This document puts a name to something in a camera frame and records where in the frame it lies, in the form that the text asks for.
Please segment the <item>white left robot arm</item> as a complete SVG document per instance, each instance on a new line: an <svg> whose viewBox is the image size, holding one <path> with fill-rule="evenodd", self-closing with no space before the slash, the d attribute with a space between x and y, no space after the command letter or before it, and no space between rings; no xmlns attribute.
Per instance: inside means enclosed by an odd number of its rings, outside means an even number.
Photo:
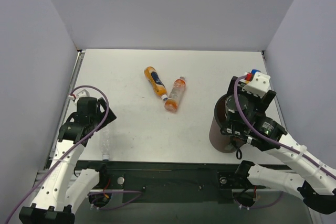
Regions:
<svg viewBox="0 0 336 224"><path fill-rule="evenodd" d="M82 97L76 111L61 126L51 167L29 207L22 207L22 223L74 223L80 204L94 188L109 184L104 161L89 162L72 183L77 161L92 135L117 117L103 98Z"/></svg>

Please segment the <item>yellow juice bottle blue cap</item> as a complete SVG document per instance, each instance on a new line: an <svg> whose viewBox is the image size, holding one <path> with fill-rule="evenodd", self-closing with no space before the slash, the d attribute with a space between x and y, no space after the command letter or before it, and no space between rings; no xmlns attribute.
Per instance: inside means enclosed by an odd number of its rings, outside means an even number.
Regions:
<svg viewBox="0 0 336 224"><path fill-rule="evenodd" d="M258 72L260 72L260 70L258 70L258 69L252 69L250 73L251 74L255 74L255 73L258 73Z"/></svg>

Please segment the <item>orange bottle dark blue label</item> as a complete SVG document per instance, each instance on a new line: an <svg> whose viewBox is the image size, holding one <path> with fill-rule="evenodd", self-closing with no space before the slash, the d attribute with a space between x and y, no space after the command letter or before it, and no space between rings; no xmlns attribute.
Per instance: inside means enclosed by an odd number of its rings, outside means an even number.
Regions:
<svg viewBox="0 0 336 224"><path fill-rule="evenodd" d="M144 75L151 84L155 94L163 101L168 99L167 90L163 82L161 81L157 71L153 67L147 67L144 70Z"/></svg>

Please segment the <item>clear plastic bottle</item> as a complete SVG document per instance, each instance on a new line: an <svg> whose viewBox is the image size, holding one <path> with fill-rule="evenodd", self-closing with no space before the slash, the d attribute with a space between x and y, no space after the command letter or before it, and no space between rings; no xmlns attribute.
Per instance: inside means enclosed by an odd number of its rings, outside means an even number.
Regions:
<svg viewBox="0 0 336 224"><path fill-rule="evenodd" d="M110 130L106 126L100 131L100 148L103 161L110 160Z"/></svg>

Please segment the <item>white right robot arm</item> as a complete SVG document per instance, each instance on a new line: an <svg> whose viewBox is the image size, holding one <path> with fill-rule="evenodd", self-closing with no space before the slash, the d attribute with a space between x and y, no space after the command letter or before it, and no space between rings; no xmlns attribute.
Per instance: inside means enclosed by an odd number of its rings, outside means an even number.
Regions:
<svg viewBox="0 0 336 224"><path fill-rule="evenodd" d="M239 152L250 145L280 160L293 172L286 173L242 161L235 173L241 187L264 186L291 194L309 208L324 215L335 212L335 169L313 156L274 119L266 116L276 92L270 90L270 76L259 71L232 77L224 96L225 117L220 133L228 147Z"/></svg>

